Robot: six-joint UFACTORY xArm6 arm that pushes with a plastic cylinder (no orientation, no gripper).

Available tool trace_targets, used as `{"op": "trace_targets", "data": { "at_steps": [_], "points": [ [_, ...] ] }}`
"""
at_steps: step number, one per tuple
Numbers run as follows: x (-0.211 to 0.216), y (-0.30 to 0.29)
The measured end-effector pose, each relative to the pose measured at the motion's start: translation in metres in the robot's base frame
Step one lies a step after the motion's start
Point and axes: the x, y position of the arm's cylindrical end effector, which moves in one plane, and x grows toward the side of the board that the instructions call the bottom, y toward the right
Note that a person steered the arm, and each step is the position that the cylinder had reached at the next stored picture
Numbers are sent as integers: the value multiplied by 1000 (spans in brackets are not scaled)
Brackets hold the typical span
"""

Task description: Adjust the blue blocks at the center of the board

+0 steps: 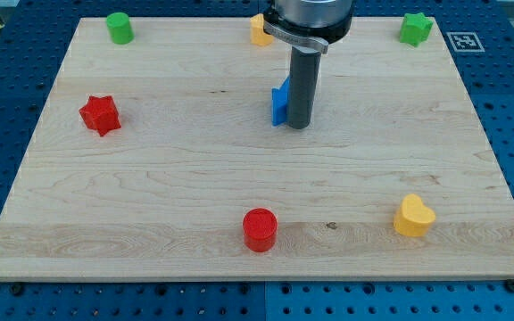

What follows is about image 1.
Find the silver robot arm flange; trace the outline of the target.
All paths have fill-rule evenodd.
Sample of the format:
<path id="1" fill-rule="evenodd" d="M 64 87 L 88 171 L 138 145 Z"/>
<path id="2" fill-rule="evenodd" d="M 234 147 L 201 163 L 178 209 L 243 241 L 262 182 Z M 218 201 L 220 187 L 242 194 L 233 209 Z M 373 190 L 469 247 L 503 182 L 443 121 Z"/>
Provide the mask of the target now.
<path id="1" fill-rule="evenodd" d="M 274 0 L 263 31 L 297 49 L 325 54 L 351 27 L 354 0 Z"/>

